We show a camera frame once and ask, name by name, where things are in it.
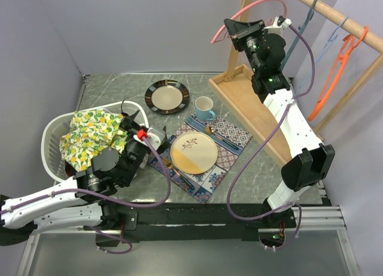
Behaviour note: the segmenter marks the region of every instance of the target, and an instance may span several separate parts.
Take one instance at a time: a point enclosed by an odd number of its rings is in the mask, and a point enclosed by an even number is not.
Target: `wooden tray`
[[[253,72],[246,65],[240,65],[235,68],[230,81],[224,81],[224,72],[210,78],[209,87],[260,144],[273,131],[277,122],[254,93],[250,81],[252,75]],[[285,165],[291,159],[281,130],[276,132],[264,150],[278,166]]]

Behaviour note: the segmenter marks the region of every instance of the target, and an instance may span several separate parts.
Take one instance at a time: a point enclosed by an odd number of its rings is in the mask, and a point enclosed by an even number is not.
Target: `spoon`
[[[215,133],[214,130],[212,130],[212,128],[210,126],[205,127],[205,133],[207,135],[214,135],[217,138],[219,138],[220,140],[222,140],[223,142],[225,142],[231,148],[233,148],[235,150],[239,150],[238,146],[236,146],[235,144],[232,144],[229,140],[227,140],[227,139],[221,137],[219,134]]]

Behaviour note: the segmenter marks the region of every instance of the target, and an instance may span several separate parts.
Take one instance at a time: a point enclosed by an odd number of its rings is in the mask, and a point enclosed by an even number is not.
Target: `orange hanger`
[[[327,80],[326,80],[326,83],[325,85],[323,86],[323,89],[322,89],[322,92],[318,98],[318,102],[317,104],[315,105],[315,108],[314,110],[312,111],[312,113],[309,115],[308,117],[308,120],[313,120],[317,115],[318,113],[322,110],[324,104],[327,102],[327,100],[329,99],[330,95],[332,94],[334,88],[336,87],[336,85],[338,84],[338,81],[339,79],[341,78],[341,75],[343,73],[343,70],[345,69],[346,67],[346,64],[348,62],[348,58],[350,56],[350,54],[352,53],[352,51],[357,47],[359,46],[359,44],[363,41],[364,37],[366,36],[367,32],[369,30],[369,27],[366,26],[364,28],[364,31],[360,37],[360,39],[358,40],[358,42],[354,45],[355,41],[356,41],[356,37],[354,37],[353,35],[349,34],[347,35],[344,39],[343,39],[343,45],[341,47],[341,50],[339,51],[339,54],[338,56],[336,57],[335,59],[335,62],[334,62],[334,65],[330,71],[330,74],[329,76],[327,77]],[[347,51],[343,53],[343,51],[346,49],[346,46],[349,44],[349,47],[347,48]],[[326,89],[327,89],[327,86],[329,85],[330,83],[330,80],[331,80],[331,77],[333,76],[334,74],[334,71],[338,65],[338,61],[340,62],[341,64],[341,67],[339,68],[339,71],[338,73],[336,74],[333,82],[331,83],[328,91],[326,92]]]

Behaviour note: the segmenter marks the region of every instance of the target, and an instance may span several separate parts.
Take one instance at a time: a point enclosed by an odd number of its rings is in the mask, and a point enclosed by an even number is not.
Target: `wooden stand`
[[[307,6],[311,6],[314,0],[299,0]],[[251,0],[242,0],[241,8],[248,5]],[[314,10],[325,18],[339,25],[345,16],[328,6],[320,0],[317,1]],[[246,22],[248,13],[240,17],[240,21]],[[342,28],[357,38],[363,33],[364,27],[357,22],[348,19]],[[332,118],[348,103],[348,101],[371,79],[371,77],[383,65],[383,39],[372,32],[368,32],[363,42],[380,52],[381,55],[354,83],[343,98],[323,118],[314,131],[319,133]],[[238,53],[232,46],[227,70],[209,79],[209,87],[225,104],[229,111],[242,123],[244,128],[250,132],[258,143],[263,142],[274,130],[276,121],[269,110],[261,104],[258,96],[251,87],[251,76],[253,72],[246,66],[236,66]],[[274,137],[266,144],[264,150],[276,162],[283,166],[291,159],[290,149],[287,141],[279,130]]]
[[[251,87],[253,72],[246,65],[240,65],[234,69],[230,81],[224,80],[225,75],[223,72],[210,78],[209,87],[255,140],[262,143],[277,123]],[[264,150],[279,166],[291,159],[290,149],[281,130],[266,144]]]

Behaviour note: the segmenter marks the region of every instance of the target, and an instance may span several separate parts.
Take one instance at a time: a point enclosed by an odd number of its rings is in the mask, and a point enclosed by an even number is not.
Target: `table surface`
[[[213,94],[208,87],[211,74],[164,75],[164,74],[101,74],[91,75],[86,81],[80,109],[98,107],[128,98],[141,105],[147,114],[149,125],[162,128],[167,125],[168,136],[186,120],[194,110],[194,101],[200,96],[209,96],[214,101],[213,110],[216,114],[236,126],[242,127],[239,121]],[[147,88],[154,82],[170,79],[183,83],[190,91],[189,106],[179,114],[161,116],[152,112],[145,104],[144,95]],[[259,145],[252,139],[238,157],[221,184],[210,197],[209,203],[225,203],[226,195],[235,175]],[[250,163],[233,189],[231,200],[234,203],[262,203],[281,182],[281,170],[263,151]],[[172,183],[172,192],[168,202],[197,203],[190,195]],[[147,165],[139,169],[137,177],[130,187],[119,188],[114,197],[125,201],[158,201],[166,192],[166,180],[162,174]],[[301,204],[322,204],[317,186],[303,193],[299,199]]]

